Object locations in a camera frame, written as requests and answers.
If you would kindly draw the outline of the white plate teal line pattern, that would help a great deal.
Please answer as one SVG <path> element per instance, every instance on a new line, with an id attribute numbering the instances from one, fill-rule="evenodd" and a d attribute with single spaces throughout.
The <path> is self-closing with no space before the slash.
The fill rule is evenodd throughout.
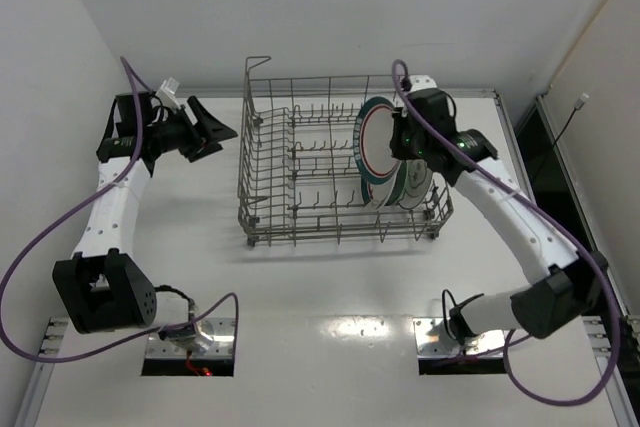
<path id="1" fill-rule="evenodd" d="M 407 162 L 407 175 L 404 191 L 397 205 L 403 210 L 417 208 L 425 199 L 433 179 L 433 171 L 424 160 Z"/>

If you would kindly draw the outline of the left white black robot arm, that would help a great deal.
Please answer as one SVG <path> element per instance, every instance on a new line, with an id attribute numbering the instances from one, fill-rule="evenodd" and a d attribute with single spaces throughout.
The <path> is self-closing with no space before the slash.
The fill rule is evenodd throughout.
<path id="1" fill-rule="evenodd" d="M 134 261 L 133 241 L 155 163 L 172 151 L 196 162 L 236 136 L 195 96 L 176 108 L 151 92 L 114 98 L 96 151 L 99 196 L 70 259 L 56 262 L 52 272 L 77 332 L 151 326 L 156 289 Z"/>

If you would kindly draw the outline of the green red rimmed plate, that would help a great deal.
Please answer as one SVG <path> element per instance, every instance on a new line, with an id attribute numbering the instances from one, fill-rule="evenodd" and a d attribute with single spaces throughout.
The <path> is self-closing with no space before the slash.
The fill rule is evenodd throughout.
<path id="1" fill-rule="evenodd" d="M 363 205 L 369 209 L 380 210 L 394 204 L 402 191 L 401 182 L 393 177 L 383 184 L 371 184 L 365 179 L 360 182 Z"/>
<path id="2" fill-rule="evenodd" d="M 399 167 L 391 153 L 394 105 L 386 98 L 368 99 L 356 115 L 352 151 L 360 175 L 373 185 L 387 182 Z"/>

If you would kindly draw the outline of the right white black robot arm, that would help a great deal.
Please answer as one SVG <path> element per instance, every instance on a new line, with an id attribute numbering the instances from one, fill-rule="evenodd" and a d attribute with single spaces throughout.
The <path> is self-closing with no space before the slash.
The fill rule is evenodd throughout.
<path id="1" fill-rule="evenodd" d="M 476 129 L 456 127 L 456 109 L 437 88 L 399 91 L 390 148 L 401 160 L 423 160 L 471 202 L 515 256 L 527 284 L 477 294 L 449 312 L 459 344 L 491 330 L 522 329 L 545 339 L 591 310 L 604 295 L 607 263 L 517 192 L 496 147 Z"/>

